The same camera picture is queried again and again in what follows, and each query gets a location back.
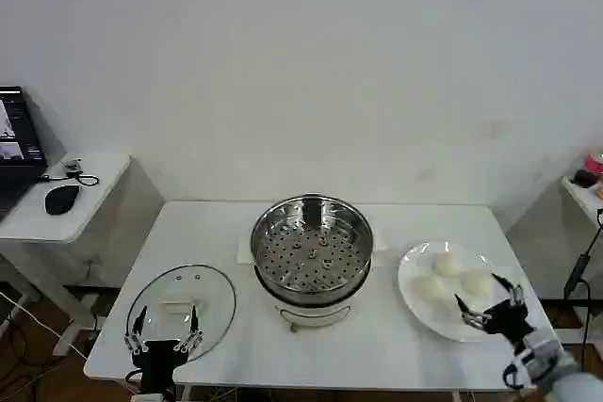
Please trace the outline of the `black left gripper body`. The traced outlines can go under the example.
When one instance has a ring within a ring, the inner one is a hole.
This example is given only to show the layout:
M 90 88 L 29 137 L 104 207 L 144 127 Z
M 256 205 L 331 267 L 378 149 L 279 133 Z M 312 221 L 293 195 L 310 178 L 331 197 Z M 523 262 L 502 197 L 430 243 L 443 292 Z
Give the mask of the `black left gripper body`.
M 145 349 L 137 348 L 132 362 L 141 370 L 140 390 L 142 392 L 173 392 L 175 383 L 173 371 L 182 365 L 182 352 L 178 340 L 147 341 Z

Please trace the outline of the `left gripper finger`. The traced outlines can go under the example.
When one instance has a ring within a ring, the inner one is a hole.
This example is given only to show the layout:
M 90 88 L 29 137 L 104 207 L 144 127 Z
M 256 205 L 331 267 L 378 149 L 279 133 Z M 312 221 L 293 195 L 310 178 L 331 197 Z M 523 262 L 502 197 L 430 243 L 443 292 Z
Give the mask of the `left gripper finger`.
M 142 339 L 142 329 L 145 325 L 146 314 L 147 306 L 144 305 L 141 312 L 134 319 L 131 329 L 127 330 L 124 335 L 126 347 L 132 355 L 138 355 L 148 350 Z
M 192 353 L 200 345 L 203 336 L 204 334 L 199 326 L 197 309 L 196 306 L 193 305 L 189 317 L 188 334 L 173 348 L 173 350 L 180 353 Z

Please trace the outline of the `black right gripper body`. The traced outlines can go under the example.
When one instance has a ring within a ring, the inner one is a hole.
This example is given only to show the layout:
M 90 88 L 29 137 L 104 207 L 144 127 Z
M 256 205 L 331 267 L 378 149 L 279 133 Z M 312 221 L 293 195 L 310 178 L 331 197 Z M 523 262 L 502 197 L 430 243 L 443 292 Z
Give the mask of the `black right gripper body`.
M 523 343 L 523 339 L 535 331 L 527 321 L 528 308 L 521 302 L 509 300 L 499 302 L 484 313 L 483 329 L 488 334 L 501 334 L 512 346 Z

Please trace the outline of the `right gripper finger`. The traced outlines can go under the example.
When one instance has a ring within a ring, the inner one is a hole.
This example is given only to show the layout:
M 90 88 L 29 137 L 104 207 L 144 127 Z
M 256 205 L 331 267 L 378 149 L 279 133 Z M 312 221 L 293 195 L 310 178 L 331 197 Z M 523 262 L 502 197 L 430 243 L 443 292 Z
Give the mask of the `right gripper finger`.
M 488 323 L 488 314 L 471 310 L 457 294 L 454 296 L 461 311 L 463 322 L 476 330 L 484 330 Z
M 493 278 L 508 292 L 510 304 L 524 304 L 524 292 L 520 284 L 513 285 L 506 278 L 492 273 Z

